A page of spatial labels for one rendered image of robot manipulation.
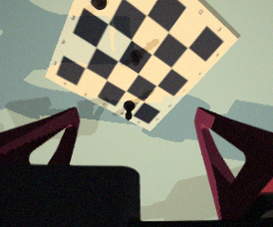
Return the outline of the cream and dark blue chessboard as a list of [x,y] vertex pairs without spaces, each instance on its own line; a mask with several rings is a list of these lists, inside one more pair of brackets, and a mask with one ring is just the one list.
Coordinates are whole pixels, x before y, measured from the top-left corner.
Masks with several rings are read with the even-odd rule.
[[151,131],[237,40],[197,0],[74,0],[46,78]]

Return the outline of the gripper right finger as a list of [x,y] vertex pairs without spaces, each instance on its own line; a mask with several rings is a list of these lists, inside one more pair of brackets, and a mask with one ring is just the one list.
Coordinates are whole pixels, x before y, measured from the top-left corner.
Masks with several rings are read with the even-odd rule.
[[[273,194],[273,132],[204,108],[197,108],[194,124],[218,219],[239,219],[258,197]],[[244,153],[236,177],[209,129]]]

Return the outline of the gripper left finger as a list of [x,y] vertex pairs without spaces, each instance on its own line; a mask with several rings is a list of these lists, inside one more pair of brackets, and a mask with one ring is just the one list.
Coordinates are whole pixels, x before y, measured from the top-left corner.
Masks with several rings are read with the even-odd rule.
[[76,107],[0,132],[0,163],[30,163],[33,150],[65,129],[48,164],[70,165],[80,117]]

